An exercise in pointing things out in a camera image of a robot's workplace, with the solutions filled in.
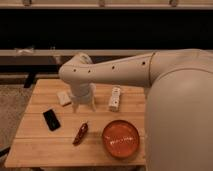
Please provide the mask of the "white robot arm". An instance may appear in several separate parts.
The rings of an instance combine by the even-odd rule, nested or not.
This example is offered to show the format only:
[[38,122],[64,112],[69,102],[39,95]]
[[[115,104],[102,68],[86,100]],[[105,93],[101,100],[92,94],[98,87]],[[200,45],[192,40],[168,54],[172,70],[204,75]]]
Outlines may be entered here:
[[213,52],[155,51],[94,64],[79,53],[59,69],[73,100],[91,100],[93,83],[142,87],[147,171],[213,171]]

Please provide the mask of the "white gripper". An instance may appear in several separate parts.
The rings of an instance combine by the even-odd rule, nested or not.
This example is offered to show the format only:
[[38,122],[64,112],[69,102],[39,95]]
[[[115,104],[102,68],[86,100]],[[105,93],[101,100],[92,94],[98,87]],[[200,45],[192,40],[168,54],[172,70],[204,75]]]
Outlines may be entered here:
[[93,83],[84,83],[84,84],[71,84],[71,100],[74,102],[72,104],[73,113],[76,113],[79,104],[88,104],[92,111],[96,111],[96,104],[93,100],[95,85]]

